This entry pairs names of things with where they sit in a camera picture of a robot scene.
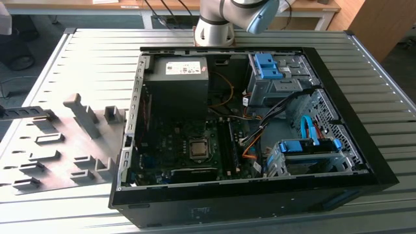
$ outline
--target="desk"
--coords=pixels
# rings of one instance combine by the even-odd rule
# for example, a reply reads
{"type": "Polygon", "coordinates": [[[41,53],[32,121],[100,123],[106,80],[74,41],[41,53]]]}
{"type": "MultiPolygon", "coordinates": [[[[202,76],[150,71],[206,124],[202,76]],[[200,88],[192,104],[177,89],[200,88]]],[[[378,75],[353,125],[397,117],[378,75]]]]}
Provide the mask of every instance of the desk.
{"type": "MultiPolygon", "coordinates": [[[[336,79],[348,101],[372,136],[376,145],[396,173],[400,184],[377,194],[362,196],[330,212],[305,213],[276,218],[152,228],[152,233],[390,233],[409,232],[416,228],[416,109],[380,64],[353,36],[342,32],[277,31],[260,35],[236,31],[238,46],[305,46],[314,47],[336,79]]],[[[56,87],[73,77],[82,63],[84,77],[97,82],[109,77],[120,86],[133,83],[137,56],[141,46],[192,46],[190,30],[77,29],[64,34],[44,71],[30,90],[24,106],[40,105],[48,83],[56,87]]],[[[88,86],[78,79],[72,92],[88,86]]],[[[120,109],[130,101],[113,100],[120,109]]],[[[0,144],[0,154],[13,139],[16,129],[24,124],[14,120],[0,144]]],[[[134,233],[132,223],[109,210],[110,184],[92,185],[13,196],[0,187],[0,230],[13,233],[134,233]]]]}
{"type": "MultiPolygon", "coordinates": [[[[152,29],[152,11],[142,0],[120,0],[118,3],[92,4],[92,0],[1,0],[13,15],[141,15],[144,28],[152,29]]],[[[169,15],[160,0],[148,0],[158,15],[169,15]]],[[[193,15],[198,15],[200,1],[182,0],[193,15]]],[[[188,16],[177,0],[165,0],[174,15],[188,16]]],[[[292,17],[320,18],[314,30],[326,30],[334,13],[340,10],[332,0],[328,5],[310,0],[296,0],[292,17]]],[[[277,17],[288,17],[288,11],[277,17]]]]}

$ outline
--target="cable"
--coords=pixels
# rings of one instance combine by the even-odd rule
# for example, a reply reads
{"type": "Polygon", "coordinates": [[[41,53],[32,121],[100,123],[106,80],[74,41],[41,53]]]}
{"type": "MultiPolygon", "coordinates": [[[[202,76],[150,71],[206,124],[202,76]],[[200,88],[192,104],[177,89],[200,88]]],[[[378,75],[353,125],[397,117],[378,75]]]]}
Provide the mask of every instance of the cable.
{"type": "Polygon", "coordinates": [[[152,11],[152,13],[153,13],[153,15],[158,17],[158,15],[156,14],[156,11],[153,10],[152,6],[149,5],[148,0],[144,0],[144,2],[145,2],[145,4],[148,5],[148,7],[149,7],[149,9],[150,9],[150,11],[152,11]]]}
{"type": "Polygon", "coordinates": [[[241,140],[241,143],[246,142],[250,138],[253,138],[254,135],[265,128],[268,121],[285,110],[286,105],[294,98],[297,98],[301,95],[310,94],[310,92],[314,92],[313,88],[304,89],[300,92],[292,93],[282,100],[280,100],[277,104],[268,110],[266,114],[262,116],[262,119],[258,123],[258,128],[256,129],[256,131],[241,140]]]}
{"type": "Polygon", "coordinates": [[[244,150],[244,153],[242,153],[242,157],[244,157],[244,158],[253,158],[253,159],[257,159],[257,156],[246,155],[246,152],[248,152],[249,148],[253,146],[253,144],[256,143],[256,141],[258,140],[261,134],[262,134],[262,132],[257,135],[257,137],[254,138],[254,140],[252,141],[252,143],[248,145],[246,149],[244,150]]]}
{"type": "Polygon", "coordinates": [[[1,91],[1,94],[4,95],[4,90],[2,90],[2,84],[12,81],[12,80],[16,80],[16,79],[21,79],[21,78],[37,78],[37,76],[22,76],[22,77],[12,77],[6,80],[2,80],[0,81],[0,91],[1,91]]]}
{"type": "Polygon", "coordinates": [[[177,21],[177,19],[176,19],[176,16],[173,15],[173,12],[170,11],[170,9],[169,9],[168,5],[164,3],[164,0],[160,0],[160,1],[161,1],[161,4],[164,5],[164,7],[166,8],[168,12],[170,13],[170,15],[172,15],[172,17],[173,17],[173,20],[174,20],[174,23],[176,23],[177,27],[180,28],[180,27],[181,27],[181,25],[180,25],[180,22],[178,22],[178,21],[177,21]]]}
{"type": "Polygon", "coordinates": [[[248,115],[246,115],[246,107],[244,107],[242,116],[244,116],[245,118],[252,118],[252,116],[248,116],[248,115]]]}
{"type": "MultiPolygon", "coordinates": [[[[0,82],[0,91],[1,91],[1,95],[4,95],[1,82],[0,82]]],[[[2,96],[1,98],[5,99],[5,100],[9,100],[9,97],[6,97],[6,96],[2,96]]]]}
{"type": "Polygon", "coordinates": [[[145,4],[146,4],[146,6],[149,7],[149,9],[150,9],[153,15],[156,16],[156,19],[157,19],[157,21],[160,22],[160,24],[161,24],[162,26],[165,26],[168,29],[170,29],[170,27],[168,26],[168,23],[166,23],[165,20],[160,17],[160,15],[157,15],[156,11],[153,10],[152,6],[149,5],[148,0],[144,0],[144,2],[145,2],[145,4]]]}
{"type": "Polygon", "coordinates": [[[184,4],[182,0],[177,0],[177,1],[181,3],[181,5],[182,5],[184,8],[186,9],[189,15],[192,16],[192,13],[190,13],[190,11],[189,11],[189,8],[188,8],[186,5],[184,4]]]}
{"type": "Polygon", "coordinates": [[[286,29],[288,24],[290,23],[290,20],[292,20],[292,6],[290,6],[290,4],[288,3],[286,0],[285,0],[285,2],[288,4],[288,18],[286,18],[285,26],[280,30],[285,30],[286,29]]]}
{"type": "Polygon", "coordinates": [[[6,82],[9,82],[9,81],[12,81],[14,79],[20,79],[20,78],[37,78],[37,76],[12,77],[12,78],[9,78],[6,80],[0,81],[0,83],[2,84],[2,83],[6,83],[6,82]]]}
{"type": "Polygon", "coordinates": [[[229,94],[229,98],[224,102],[208,106],[209,108],[218,107],[218,106],[224,105],[225,103],[228,103],[230,101],[230,99],[233,99],[233,95],[234,95],[234,87],[233,87],[232,83],[229,82],[229,80],[220,73],[217,73],[217,72],[210,72],[210,73],[217,74],[222,78],[222,80],[228,83],[229,88],[230,88],[230,94],[229,94]]]}
{"type": "Polygon", "coordinates": [[[212,112],[214,112],[218,116],[229,117],[229,118],[238,118],[238,119],[242,119],[242,120],[253,120],[252,118],[244,118],[244,117],[240,117],[240,116],[229,116],[229,115],[225,115],[225,114],[222,114],[221,112],[218,112],[217,110],[214,110],[212,107],[209,107],[209,109],[210,109],[212,112]]]}

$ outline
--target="floor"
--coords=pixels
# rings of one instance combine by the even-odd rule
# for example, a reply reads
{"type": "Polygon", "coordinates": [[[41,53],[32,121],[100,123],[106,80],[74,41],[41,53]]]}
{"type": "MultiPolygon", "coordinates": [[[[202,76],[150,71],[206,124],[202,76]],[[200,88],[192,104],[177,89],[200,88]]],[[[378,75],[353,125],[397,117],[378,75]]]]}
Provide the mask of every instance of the floor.
{"type": "MultiPolygon", "coordinates": [[[[5,108],[21,106],[65,28],[142,28],[140,16],[58,16],[58,24],[50,24],[48,16],[32,16],[32,20],[40,33],[40,38],[28,42],[36,64],[18,72],[9,71],[0,64],[0,82],[16,78],[1,84],[2,89],[9,92],[8,99],[0,98],[0,105],[5,108]]],[[[153,24],[154,28],[164,28],[156,20],[153,24]]],[[[404,50],[400,46],[393,49],[381,64],[413,101],[416,101],[414,64],[416,47],[404,50]]],[[[0,121],[0,140],[8,126],[9,121],[0,121]]]]}

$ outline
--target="blue plastic clip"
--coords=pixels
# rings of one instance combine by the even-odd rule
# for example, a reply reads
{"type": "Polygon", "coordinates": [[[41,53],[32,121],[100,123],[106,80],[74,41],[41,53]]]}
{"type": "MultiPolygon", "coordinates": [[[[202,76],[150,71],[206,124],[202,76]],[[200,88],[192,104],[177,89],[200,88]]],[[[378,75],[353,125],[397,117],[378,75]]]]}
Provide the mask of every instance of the blue plastic clip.
{"type": "Polygon", "coordinates": [[[338,139],[334,139],[334,140],[333,140],[333,144],[334,144],[337,150],[341,150],[341,149],[342,149],[342,143],[340,142],[338,139]]]}
{"type": "Polygon", "coordinates": [[[254,55],[256,66],[260,71],[261,79],[282,79],[284,75],[278,72],[277,62],[270,54],[254,55]]]}
{"type": "Polygon", "coordinates": [[[301,133],[301,138],[308,138],[309,137],[313,140],[313,145],[318,145],[316,128],[313,126],[313,122],[312,122],[310,117],[306,116],[306,115],[301,116],[301,120],[300,120],[300,133],[301,133]],[[305,124],[308,125],[309,136],[306,136],[305,124]]]}
{"type": "Polygon", "coordinates": [[[281,152],[281,153],[286,152],[286,146],[285,146],[284,143],[280,143],[280,144],[278,144],[278,147],[280,147],[280,152],[281,152]]]}

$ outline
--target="aluminum table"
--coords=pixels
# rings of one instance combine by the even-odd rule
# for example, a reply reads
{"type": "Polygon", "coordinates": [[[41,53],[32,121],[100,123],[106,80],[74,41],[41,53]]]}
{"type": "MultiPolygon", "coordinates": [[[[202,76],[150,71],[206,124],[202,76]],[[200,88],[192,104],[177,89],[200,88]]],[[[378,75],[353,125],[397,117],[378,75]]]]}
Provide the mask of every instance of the aluminum table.
{"type": "MultiPolygon", "coordinates": [[[[141,46],[192,46],[188,30],[66,30],[24,106],[42,106],[41,90],[50,81],[77,76],[110,82],[110,89],[90,92],[116,96],[105,101],[89,96],[94,110],[105,105],[126,109],[141,46]]],[[[250,35],[236,31],[238,46],[314,47],[361,122],[400,180],[385,191],[362,196],[336,210],[234,222],[138,230],[116,210],[108,209],[110,184],[76,187],[28,195],[0,187],[0,230],[73,233],[265,232],[265,233],[406,233],[416,230],[416,108],[358,40],[344,32],[278,31],[250,35]]],[[[84,83],[68,87],[77,92],[84,83]]],[[[13,121],[0,154],[13,141],[20,120],[13,121]]]]}

